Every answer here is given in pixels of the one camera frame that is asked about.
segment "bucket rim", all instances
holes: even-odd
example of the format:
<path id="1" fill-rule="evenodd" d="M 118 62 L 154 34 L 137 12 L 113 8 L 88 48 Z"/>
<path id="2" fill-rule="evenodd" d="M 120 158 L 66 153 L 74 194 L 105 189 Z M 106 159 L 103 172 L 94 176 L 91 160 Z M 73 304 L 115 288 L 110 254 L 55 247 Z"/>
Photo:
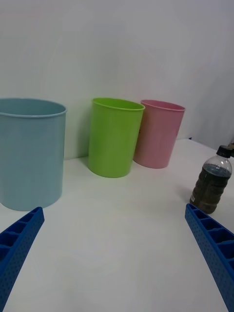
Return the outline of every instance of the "bucket rim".
<path id="1" fill-rule="evenodd" d="M 184 112 L 185 111 L 185 107 L 181 105 L 170 103 L 170 102 L 165 102 L 165 101 L 160 101 L 156 99 L 143 99 L 140 102 L 143 105 L 151 106 L 151 107 L 158 108 L 161 110 L 172 111 L 172 112 Z"/>
<path id="2" fill-rule="evenodd" d="M 51 104 L 56 105 L 56 106 L 60 106 L 61 108 L 63 108 L 63 111 L 59 112 L 59 113 L 46 114 L 46 115 L 24 115 L 24 114 L 21 115 L 21 114 L 13 114 L 13 113 L 4 113 L 4 112 L 0 111 L 0 116 L 15 117 L 15 118 L 49 118 L 49 117 L 57 117 L 57 116 L 65 114 L 67 112 L 67 108 L 64 105 L 59 104 L 59 103 L 54 102 L 54 101 L 49 101 L 46 99 L 30 98 L 30 97 L 0 97 L 0 103 L 2 101 L 9 101 L 9 100 L 14 100 L 14 101 L 25 100 L 25 101 L 47 102 L 47 103 L 51 103 Z"/>
<path id="3" fill-rule="evenodd" d="M 116 101 L 121 101 L 121 102 L 125 102 L 125 103 L 135 104 L 138 107 L 137 108 L 115 107 L 115 106 L 111 106 L 111 105 L 108 105 L 108 104 L 100 103 L 99 101 L 101 101 L 101 100 L 116 100 Z M 116 110 L 121 110 L 121 111 L 139 112 L 139 111 L 143 111 L 145 109 L 145 106 L 143 104 L 141 104 L 141 103 L 129 101 L 127 99 L 114 98 L 114 97 L 95 97 L 92 100 L 92 102 L 94 104 L 97 104 L 97 105 L 100 105 L 100 106 L 103 106 L 103 107 L 116 109 Z"/>

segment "white wall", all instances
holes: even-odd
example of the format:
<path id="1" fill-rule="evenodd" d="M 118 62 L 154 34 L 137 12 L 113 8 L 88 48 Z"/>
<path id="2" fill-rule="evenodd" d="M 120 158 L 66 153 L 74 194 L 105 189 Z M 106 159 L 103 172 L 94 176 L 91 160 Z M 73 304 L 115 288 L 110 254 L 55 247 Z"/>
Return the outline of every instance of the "white wall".
<path id="1" fill-rule="evenodd" d="M 179 137 L 215 146 L 234 134 L 232 20 L 232 0 L 1 0 L 0 97 L 65 104 L 66 158 L 99 96 L 181 104 Z"/>

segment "plastic bucket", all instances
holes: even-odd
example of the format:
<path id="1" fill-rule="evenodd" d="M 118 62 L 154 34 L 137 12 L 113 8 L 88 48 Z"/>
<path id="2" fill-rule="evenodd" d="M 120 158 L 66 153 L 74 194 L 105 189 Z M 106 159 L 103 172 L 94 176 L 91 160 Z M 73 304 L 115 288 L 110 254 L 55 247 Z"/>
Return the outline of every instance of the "plastic bucket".
<path id="1" fill-rule="evenodd" d="M 142 100 L 145 105 L 134 161 L 149 168 L 167 167 L 185 108 L 176 104 Z"/>
<path id="2" fill-rule="evenodd" d="M 37 100 L 0 99 L 0 202 L 29 211 L 62 192 L 66 108 Z"/>
<path id="3" fill-rule="evenodd" d="M 144 106 L 116 99 L 95 98 L 92 106 L 89 169 L 99 176 L 129 173 Z"/>

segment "white tabletop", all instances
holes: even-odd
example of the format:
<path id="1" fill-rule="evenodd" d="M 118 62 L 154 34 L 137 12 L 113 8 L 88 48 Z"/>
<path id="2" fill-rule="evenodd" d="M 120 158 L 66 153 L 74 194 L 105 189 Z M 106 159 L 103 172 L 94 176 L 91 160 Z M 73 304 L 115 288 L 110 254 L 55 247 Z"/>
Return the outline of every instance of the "white tabletop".
<path id="1" fill-rule="evenodd" d="M 170 165 L 123 178 L 64 163 L 62 198 L 43 224 L 4 312 L 226 312 L 184 218 L 214 150 L 178 140 Z M 234 177 L 212 217 L 234 232 Z M 22 217 L 0 206 L 0 232 Z"/>

